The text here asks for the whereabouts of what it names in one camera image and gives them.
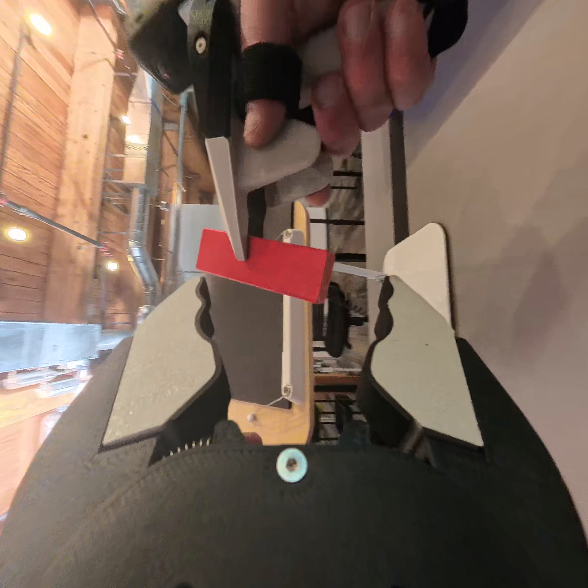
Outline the black backdrop board stand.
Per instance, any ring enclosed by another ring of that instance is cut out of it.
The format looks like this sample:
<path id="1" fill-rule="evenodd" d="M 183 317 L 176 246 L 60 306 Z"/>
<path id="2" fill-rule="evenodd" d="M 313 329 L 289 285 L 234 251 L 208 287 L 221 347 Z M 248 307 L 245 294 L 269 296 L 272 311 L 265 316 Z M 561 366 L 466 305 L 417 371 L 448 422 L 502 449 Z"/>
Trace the black backdrop board stand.
<path id="1" fill-rule="evenodd" d="M 312 374 L 312 305 L 302 300 L 298 328 L 301 361 L 292 375 L 302 378 L 305 399 L 293 404 L 282 394 L 283 301 L 272 292 L 206 275 L 215 341 L 229 380 L 228 418 L 264 445 L 304 445 L 315 423 Z"/>

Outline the person's right hand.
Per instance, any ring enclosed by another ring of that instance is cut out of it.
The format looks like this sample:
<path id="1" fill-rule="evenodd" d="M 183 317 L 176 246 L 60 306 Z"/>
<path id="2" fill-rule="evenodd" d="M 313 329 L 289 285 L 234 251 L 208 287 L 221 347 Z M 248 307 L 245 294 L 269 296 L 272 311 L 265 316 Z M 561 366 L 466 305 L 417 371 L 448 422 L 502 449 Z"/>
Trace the person's right hand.
<path id="1" fill-rule="evenodd" d="M 349 157 L 362 131 L 379 129 L 395 109 L 417 104 L 430 87 L 436 60 L 417 1 L 241 1 L 241 44 L 297 46 L 336 26 L 341 71 L 320 77 L 311 104 L 323 147 Z"/>

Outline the black desk chair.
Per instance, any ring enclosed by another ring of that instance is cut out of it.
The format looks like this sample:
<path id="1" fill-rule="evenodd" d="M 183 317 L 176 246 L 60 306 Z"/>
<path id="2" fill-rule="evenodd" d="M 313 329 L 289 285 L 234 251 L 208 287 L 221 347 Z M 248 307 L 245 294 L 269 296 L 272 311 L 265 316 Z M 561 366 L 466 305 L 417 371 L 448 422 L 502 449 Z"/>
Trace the black desk chair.
<path id="1" fill-rule="evenodd" d="M 331 282 L 324 303 L 312 305 L 313 342 L 323 342 L 329 356 L 342 357 L 350 349 L 351 322 L 349 301 L 339 284 Z"/>

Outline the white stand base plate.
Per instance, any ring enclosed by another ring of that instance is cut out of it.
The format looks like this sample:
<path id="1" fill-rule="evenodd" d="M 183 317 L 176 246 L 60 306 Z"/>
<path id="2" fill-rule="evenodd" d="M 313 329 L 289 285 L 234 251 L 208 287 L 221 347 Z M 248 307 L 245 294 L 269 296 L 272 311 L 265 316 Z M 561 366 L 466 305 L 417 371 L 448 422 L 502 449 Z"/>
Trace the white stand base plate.
<path id="1" fill-rule="evenodd" d="M 444 228 L 430 223 L 388 250 L 382 272 L 399 277 L 453 327 L 448 254 Z"/>

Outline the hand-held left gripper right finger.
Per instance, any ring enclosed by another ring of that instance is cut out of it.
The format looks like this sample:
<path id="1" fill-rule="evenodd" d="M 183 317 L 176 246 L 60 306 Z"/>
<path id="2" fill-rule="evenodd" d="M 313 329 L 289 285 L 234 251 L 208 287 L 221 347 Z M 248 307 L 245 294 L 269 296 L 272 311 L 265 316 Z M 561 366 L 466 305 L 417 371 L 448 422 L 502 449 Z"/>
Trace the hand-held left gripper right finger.
<path id="1" fill-rule="evenodd" d="M 376 443 L 416 451 L 430 438 L 483 448 L 452 327 L 397 276 L 384 280 L 378 307 L 357 388 Z"/>

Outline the long red rectangular bar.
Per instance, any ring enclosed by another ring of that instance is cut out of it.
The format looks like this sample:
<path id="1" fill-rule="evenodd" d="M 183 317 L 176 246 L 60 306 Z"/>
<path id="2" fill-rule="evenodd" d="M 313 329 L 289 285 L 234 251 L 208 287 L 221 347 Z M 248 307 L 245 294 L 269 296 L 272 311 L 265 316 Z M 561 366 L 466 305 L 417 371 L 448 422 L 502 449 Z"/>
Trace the long red rectangular bar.
<path id="1" fill-rule="evenodd" d="M 226 232 L 204 229 L 196 268 L 206 274 L 312 304 L 327 297 L 334 254 L 324 249 L 249 238 L 249 257 L 235 257 Z"/>

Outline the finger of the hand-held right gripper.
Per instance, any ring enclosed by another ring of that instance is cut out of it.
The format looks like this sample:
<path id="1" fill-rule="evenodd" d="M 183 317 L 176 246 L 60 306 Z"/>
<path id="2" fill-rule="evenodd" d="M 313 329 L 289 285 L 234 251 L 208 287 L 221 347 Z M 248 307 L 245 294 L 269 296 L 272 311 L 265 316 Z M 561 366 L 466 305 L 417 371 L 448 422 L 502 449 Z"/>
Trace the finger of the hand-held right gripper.
<path id="1" fill-rule="evenodd" d="M 223 136 L 205 139 L 224 228 L 236 259 L 244 262 L 248 253 L 246 196 L 237 187 L 231 146 L 231 140 Z"/>
<path id="2" fill-rule="evenodd" d="M 247 195 L 247 212 L 250 237 L 276 240 L 281 234 L 281 206 L 272 195 L 266 195 L 266 189 Z"/>

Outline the silver ceiling duct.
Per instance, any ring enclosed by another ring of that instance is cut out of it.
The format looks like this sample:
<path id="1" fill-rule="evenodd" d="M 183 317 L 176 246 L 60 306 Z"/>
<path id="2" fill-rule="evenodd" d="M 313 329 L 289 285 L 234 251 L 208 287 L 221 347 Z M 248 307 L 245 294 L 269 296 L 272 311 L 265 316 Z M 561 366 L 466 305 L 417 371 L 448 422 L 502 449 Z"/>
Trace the silver ceiling duct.
<path id="1" fill-rule="evenodd" d="M 155 307 L 160 298 L 159 278 L 148 251 L 148 229 L 151 206 L 159 191 L 162 99 L 160 86 L 140 70 L 128 102 L 122 185 L 130 194 L 128 261 L 142 287 L 142 305 L 148 308 Z"/>

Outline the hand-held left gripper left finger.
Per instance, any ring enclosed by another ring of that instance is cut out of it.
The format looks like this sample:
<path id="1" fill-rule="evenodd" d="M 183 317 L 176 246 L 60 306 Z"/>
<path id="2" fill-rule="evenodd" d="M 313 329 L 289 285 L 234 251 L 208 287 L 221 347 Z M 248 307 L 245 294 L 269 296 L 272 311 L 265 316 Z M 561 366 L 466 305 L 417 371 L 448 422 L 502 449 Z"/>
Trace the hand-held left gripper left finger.
<path id="1" fill-rule="evenodd" d="M 156 448 L 192 448 L 228 418 L 231 392 L 213 341 L 204 277 L 160 303 L 136 330 L 119 381 L 103 448 L 155 439 Z"/>

